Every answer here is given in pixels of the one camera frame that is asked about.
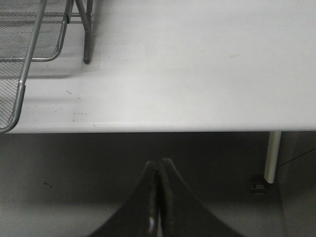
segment mesh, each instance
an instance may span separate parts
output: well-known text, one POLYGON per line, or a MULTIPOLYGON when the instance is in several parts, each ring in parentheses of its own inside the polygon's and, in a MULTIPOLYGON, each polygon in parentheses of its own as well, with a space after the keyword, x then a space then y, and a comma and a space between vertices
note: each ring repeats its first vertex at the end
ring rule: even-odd
MULTIPOLYGON (((33 57, 50 58, 58 50, 66 0, 48 0, 33 57)), ((8 127, 18 93, 20 74, 33 32, 40 0, 0 0, 0 128, 8 127)))

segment silver metal frame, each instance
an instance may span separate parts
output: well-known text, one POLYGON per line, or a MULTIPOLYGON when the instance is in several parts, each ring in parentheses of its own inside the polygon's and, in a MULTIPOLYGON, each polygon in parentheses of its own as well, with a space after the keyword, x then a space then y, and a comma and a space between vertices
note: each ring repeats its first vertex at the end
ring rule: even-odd
MULTIPOLYGON (((14 109, 12 112, 12 121, 10 125, 8 125, 5 128, 0 128, 0 133, 6 133, 10 130, 12 130, 18 123, 21 110, 22 110, 22 104, 24 99, 24 93, 25 93, 25 82, 28 76, 28 72, 30 69, 31 62, 47 62, 54 60, 57 58, 61 50, 63 48, 64 39, 66 35, 67 30, 67 24, 70 23, 71 17, 80 17, 84 26, 85 31, 85 41, 84 41, 84 57, 83 61, 88 64, 90 62, 91 57, 91 12, 92 12, 92 5, 93 0, 87 0, 87 11, 84 10, 84 6, 82 3, 82 0, 76 0, 76 4, 79 10, 79 13, 72 13, 74 0, 67 0, 67 5, 65 9, 64 19, 61 27, 61 32, 58 40, 58 47, 56 50, 56 53, 50 57, 50 58, 33 58, 33 53, 35 50, 35 46, 38 40, 38 36, 40 33, 40 26, 42 24, 43 17, 45 16, 45 8, 46 8, 47 0, 40 0, 39 9, 36 14, 36 20, 31 36, 31 40, 29 43, 28 51, 25 58, 0 58, 0 62, 23 62, 22 71, 20 74, 20 80, 18 83, 17 88, 17 95, 15 99, 14 109)), ((60 15, 61 13, 46 13, 50 15, 60 15)))

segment gray floor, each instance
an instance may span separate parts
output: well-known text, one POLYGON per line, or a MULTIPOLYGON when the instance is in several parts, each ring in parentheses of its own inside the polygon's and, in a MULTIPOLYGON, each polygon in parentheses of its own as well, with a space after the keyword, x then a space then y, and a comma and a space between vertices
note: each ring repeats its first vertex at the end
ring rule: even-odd
POLYGON ((285 237, 278 186, 250 192, 267 141, 267 133, 1 135, 1 237, 87 236, 132 192, 145 162, 162 157, 246 237, 285 237))

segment white desk leg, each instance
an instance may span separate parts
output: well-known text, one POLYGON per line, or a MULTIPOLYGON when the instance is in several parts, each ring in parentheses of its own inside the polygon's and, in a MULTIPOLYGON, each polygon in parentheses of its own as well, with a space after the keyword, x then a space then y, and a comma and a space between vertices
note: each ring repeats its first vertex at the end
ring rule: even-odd
POLYGON ((277 156, 278 150, 280 147, 281 140, 281 131, 273 131, 270 132, 269 136, 269 144, 268 144, 268 152, 266 159, 266 168, 265 168, 265 180, 269 184, 273 184, 275 181, 275 174, 277 168, 277 156))

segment desk surface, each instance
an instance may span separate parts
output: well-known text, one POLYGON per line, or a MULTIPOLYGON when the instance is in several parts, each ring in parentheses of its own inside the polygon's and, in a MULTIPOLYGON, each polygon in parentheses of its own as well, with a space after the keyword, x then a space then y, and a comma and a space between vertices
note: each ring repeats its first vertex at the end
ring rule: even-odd
POLYGON ((13 133, 316 129, 316 1, 95 1, 33 63, 13 133))

